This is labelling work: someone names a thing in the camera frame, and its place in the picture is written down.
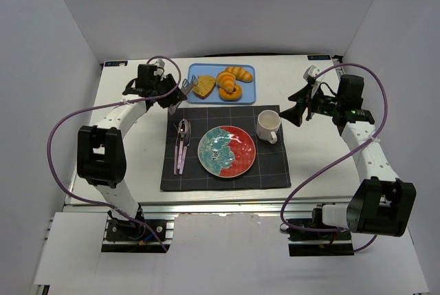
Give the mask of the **metal tongs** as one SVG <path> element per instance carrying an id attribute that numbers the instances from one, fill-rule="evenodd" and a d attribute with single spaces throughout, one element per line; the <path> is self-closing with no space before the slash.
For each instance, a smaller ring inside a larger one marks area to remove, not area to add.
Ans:
<path id="1" fill-rule="evenodd" d="M 189 93 L 193 90 L 193 88 L 197 84 L 198 84 L 198 79 L 195 75 L 192 75 L 192 77 L 190 78 L 190 81 L 188 81 L 187 79 L 183 80 L 180 91 L 186 96 L 186 98 L 184 98 L 183 100 L 180 100 L 179 102 L 176 102 L 175 104 L 171 105 L 168 108 L 168 113 L 170 115 L 173 115 L 176 112 L 176 110 L 178 109 L 180 104 L 187 99 Z"/>

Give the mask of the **brown bread slice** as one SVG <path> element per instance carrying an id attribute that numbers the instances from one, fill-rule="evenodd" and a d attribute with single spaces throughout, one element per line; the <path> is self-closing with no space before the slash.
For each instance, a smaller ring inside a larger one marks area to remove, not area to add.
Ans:
<path id="1" fill-rule="evenodd" d="M 212 93 L 215 85 L 216 80 L 214 77 L 209 75 L 199 76 L 197 78 L 197 84 L 193 87 L 192 92 L 200 99 L 205 99 Z"/>

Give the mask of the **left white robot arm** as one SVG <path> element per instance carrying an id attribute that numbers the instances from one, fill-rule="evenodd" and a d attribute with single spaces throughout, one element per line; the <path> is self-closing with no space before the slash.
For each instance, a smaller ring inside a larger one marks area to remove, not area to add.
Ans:
<path id="1" fill-rule="evenodd" d="M 126 101 L 101 121 L 79 129 L 77 174 L 100 192 L 111 206 L 113 218 L 128 221 L 140 219 L 140 205 L 124 180 L 124 136 L 155 103 L 165 109 L 187 97 L 173 76 L 165 73 L 160 58 L 137 67 L 137 77 L 127 83 L 122 97 Z"/>

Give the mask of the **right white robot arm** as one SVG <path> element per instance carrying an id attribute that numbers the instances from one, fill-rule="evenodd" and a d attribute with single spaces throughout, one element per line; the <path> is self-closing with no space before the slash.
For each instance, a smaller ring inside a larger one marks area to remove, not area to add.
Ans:
<path id="1" fill-rule="evenodd" d="M 317 113 L 330 116 L 353 158 L 360 185 L 347 204 L 323 204 L 313 211 L 309 226 L 283 223 L 297 231 L 343 232 L 400 237 L 405 232 L 415 202 L 415 186 L 402 181 L 392 169 L 376 135 L 379 129 L 370 111 L 362 108 L 364 79 L 343 75 L 338 91 L 327 96 L 321 81 L 306 74 L 307 84 L 288 99 L 294 107 L 279 116 L 300 126 Z"/>

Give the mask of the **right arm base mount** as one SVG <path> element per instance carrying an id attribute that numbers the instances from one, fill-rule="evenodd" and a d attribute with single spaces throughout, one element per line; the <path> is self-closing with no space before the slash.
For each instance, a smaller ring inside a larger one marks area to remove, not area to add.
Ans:
<path id="1" fill-rule="evenodd" d="M 311 217 L 288 219 L 291 224 L 300 228 L 331 229 L 322 222 L 322 207 L 312 210 Z M 288 235 L 290 257 L 319 257 L 319 256 L 352 256 L 354 249 L 351 233 L 344 232 L 306 232 L 280 225 L 280 231 Z"/>

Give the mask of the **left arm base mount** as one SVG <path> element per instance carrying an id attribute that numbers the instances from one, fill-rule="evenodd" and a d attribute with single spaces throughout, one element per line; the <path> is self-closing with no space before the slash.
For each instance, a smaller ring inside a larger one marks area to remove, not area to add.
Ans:
<path id="1" fill-rule="evenodd" d="M 141 221 L 148 225 L 152 231 L 138 223 L 129 220 L 120 220 L 108 213 L 104 229 L 101 252 L 104 253 L 159 253 L 166 251 L 155 238 L 155 235 L 169 249 L 170 239 L 167 236 L 167 220 L 145 219 L 138 215 Z"/>

